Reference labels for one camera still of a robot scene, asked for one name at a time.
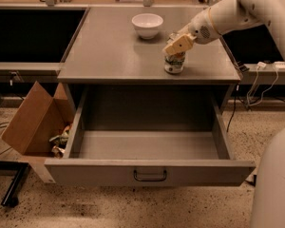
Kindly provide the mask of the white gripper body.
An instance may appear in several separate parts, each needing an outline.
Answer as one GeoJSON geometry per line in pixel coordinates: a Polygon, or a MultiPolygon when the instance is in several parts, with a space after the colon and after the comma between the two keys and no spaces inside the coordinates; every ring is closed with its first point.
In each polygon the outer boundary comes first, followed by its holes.
{"type": "Polygon", "coordinates": [[[204,9],[198,13],[186,26],[180,30],[180,34],[190,34],[195,37],[198,44],[208,44],[220,37],[220,33],[214,26],[211,18],[211,9],[204,9]]]}

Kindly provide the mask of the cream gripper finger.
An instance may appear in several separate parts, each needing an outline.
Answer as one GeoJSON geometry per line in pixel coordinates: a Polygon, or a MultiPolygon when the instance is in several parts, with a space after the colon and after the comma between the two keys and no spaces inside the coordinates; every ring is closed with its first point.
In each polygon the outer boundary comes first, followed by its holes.
{"type": "Polygon", "coordinates": [[[166,56],[172,56],[178,53],[183,53],[191,49],[196,40],[196,36],[190,33],[177,36],[174,39],[169,39],[166,46],[163,48],[162,52],[166,56]]]}
{"type": "Polygon", "coordinates": [[[172,32],[166,41],[167,44],[174,42],[180,35],[177,32],[172,32]]]}

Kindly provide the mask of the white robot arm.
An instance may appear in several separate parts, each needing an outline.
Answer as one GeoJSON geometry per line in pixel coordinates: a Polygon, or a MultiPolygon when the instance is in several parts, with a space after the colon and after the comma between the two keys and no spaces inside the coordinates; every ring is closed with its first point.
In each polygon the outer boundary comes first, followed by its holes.
{"type": "Polygon", "coordinates": [[[285,0],[220,0],[169,37],[162,50],[165,70],[182,72],[185,52],[195,43],[208,44],[230,31],[259,24],[269,31],[285,62],[285,0]]]}

